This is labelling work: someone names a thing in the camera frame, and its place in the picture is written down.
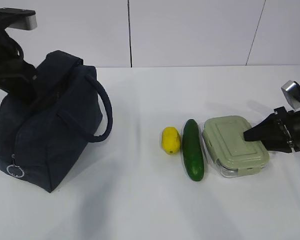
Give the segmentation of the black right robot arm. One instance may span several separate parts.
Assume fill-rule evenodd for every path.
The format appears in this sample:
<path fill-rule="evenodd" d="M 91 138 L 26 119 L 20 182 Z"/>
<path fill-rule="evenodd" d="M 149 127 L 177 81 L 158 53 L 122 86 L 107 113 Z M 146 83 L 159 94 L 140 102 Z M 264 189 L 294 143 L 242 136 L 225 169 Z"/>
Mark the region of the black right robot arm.
<path fill-rule="evenodd" d="M 300 94 L 296 100 L 300 103 Z M 247 142 L 261 141 L 268 151 L 300 152 L 300 110 L 274 109 L 265 120 L 243 133 Z"/>

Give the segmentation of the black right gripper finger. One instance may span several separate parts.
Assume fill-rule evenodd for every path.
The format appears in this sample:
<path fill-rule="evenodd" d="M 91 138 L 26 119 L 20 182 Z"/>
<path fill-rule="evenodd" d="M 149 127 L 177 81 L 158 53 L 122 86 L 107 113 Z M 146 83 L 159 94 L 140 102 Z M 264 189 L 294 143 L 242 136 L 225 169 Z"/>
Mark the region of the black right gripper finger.
<path fill-rule="evenodd" d="M 281 124 L 275 113 L 270 114 L 265 120 L 258 125 L 246 130 L 243 133 L 244 140 L 247 142 L 255 141 L 284 141 L 284 133 L 281 130 Z"/>
<path fill-rule="evenodd" d="M 284 141 L 262 140 L 261 142 L 268 151 L 282 152 L 282 153 L 293 152 L 290 145 Z"/>

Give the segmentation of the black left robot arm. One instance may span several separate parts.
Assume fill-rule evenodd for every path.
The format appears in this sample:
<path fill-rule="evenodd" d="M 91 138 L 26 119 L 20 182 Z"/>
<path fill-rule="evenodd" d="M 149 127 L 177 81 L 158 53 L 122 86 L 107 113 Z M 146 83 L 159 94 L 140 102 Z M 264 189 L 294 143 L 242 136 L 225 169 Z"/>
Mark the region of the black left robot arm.
<path fill-rule="evenodd" d="M 0 8 L 0 90 L 27 104 L 38 97 L 34 88 L 38 71 L 24 60 L 22 47 L 8 35 L 6 29 L 31 31 L 36 27 L 35 10 Z"/>

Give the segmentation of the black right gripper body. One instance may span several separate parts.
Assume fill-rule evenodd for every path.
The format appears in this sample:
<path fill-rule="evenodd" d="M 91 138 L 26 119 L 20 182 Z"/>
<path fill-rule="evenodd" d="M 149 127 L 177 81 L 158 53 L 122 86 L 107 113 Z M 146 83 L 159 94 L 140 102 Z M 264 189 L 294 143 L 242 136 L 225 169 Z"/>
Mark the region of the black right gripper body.
<path fill-rule="evenodd" d="M 300 152 L 300 139 L 297 136 L 294 123 L 294 120 L 299 117 L 300 111 L 287 111 L 286 108 L 282 106 L 274 109 L 274 115 L 285 137 L 285 142 L 288 146 L 287 152 L 291 153 L 292 150 Z"/>

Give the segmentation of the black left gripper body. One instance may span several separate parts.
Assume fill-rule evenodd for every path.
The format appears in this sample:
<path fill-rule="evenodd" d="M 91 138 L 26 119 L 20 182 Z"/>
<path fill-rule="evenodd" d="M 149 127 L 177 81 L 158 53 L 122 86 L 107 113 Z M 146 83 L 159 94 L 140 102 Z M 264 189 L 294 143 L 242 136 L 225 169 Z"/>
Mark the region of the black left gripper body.
<path fill-rule="evenodd" d="M 0 89 L 24 102 L 34 102 L 38 95 L 34 87 L 37 70 L 24 56 L 1 56 Z"/>

